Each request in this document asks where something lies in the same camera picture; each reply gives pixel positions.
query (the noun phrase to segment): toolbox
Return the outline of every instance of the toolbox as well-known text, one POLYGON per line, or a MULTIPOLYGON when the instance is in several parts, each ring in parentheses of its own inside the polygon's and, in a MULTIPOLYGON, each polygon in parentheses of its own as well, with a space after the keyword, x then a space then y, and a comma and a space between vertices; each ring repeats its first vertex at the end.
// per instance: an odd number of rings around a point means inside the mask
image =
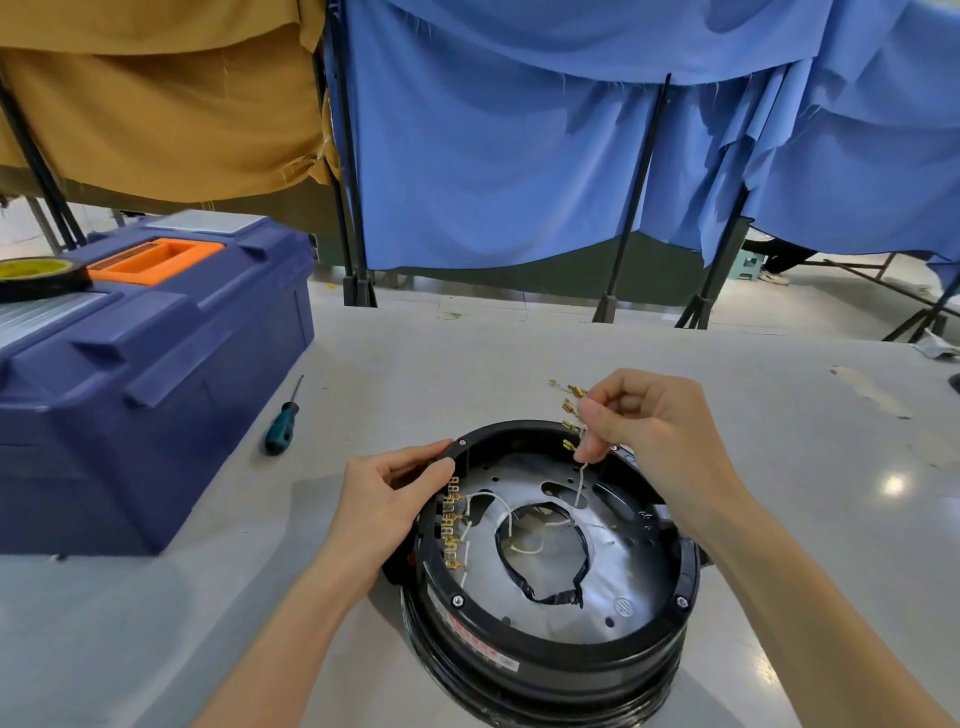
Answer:
POLYGON ((186 210, 0 304, 0 553, 156 554, 313 339, 308 236, 186 210))

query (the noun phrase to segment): screwdriver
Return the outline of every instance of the screwdriver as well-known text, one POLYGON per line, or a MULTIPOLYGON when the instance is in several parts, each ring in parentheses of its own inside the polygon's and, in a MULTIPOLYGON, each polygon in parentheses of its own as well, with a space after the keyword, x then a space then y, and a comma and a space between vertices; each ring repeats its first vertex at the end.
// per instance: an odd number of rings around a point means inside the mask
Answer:
POLYGON ((268 455, 281 455, 290 447, 294 439, 294 424, 297 422, 297 413, 300 412, 300 406, 294 400, 297 398, 297 391, 300 389, 300 383, 303 381, 303 375, 297 380, 297 386, 294 387, 294 395, 290 401, 283 403, 280 407, 280 414, 276 416, 270 429, 267 430, 267 437, 264 439, 263 447, 268 455))

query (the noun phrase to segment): hand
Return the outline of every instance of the hand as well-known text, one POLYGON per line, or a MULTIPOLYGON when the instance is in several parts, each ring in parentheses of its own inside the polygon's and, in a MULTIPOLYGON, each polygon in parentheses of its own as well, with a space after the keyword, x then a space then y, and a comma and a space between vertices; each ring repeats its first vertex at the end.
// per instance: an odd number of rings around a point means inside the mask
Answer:
POLYGON ((629 446, 637 467, 694 541, 706 544, 717 513, 752 500, 703 388, 691 379, 618 369, 580 400, 578 417, 588 429, 574 458, 595 463, 611 445, 629 446))
POLYGON ((347 463, 344 487, 318 559, 328 560, 347 576, 349 605, 370 590, 377 571, 410 532, 423 505, 453 476, 454 463, 444 458, 430 465, 409 485, 400 479, 437 457, 450 444, 399 449, 358 457, 347 463))

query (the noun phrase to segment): shoe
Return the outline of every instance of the shoe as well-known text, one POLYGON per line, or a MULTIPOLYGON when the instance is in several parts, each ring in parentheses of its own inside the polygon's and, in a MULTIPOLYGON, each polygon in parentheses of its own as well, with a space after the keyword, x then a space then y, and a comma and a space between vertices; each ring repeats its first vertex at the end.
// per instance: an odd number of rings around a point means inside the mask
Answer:
POLYGON ((779 273, 770 273, 770 271, 760 271, 757 276, 760 280, 766 280, 774 285, 790 285, 790 279, 787 276, 781 276, 779 273))

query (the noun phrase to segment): orange toolbox handle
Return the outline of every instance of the orange toolbox handle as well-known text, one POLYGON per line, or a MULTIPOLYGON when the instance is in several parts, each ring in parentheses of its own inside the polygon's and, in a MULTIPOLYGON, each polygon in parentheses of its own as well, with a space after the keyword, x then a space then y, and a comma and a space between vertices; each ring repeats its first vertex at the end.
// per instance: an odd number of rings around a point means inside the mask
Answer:
POLYGON ((87 266, 95 280, 157 285, 225 248, 221 243, 160 237, 87 266))

